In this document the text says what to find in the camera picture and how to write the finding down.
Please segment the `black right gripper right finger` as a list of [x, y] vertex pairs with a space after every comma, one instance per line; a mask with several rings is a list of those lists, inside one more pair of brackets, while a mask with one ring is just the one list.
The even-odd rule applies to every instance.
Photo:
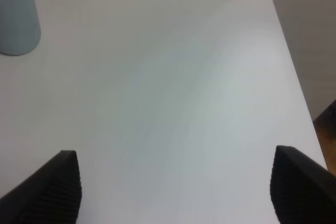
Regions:
[[335, 223], [335, 176], [292, 146], [276, 147], [270, 198], [280, 223]]

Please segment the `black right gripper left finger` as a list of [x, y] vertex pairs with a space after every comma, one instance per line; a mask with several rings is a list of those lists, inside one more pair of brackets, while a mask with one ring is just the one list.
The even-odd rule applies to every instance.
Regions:
[[60, 151], [1, 197], [1, 223], [76, 223], [82, 186], [76, 151]]

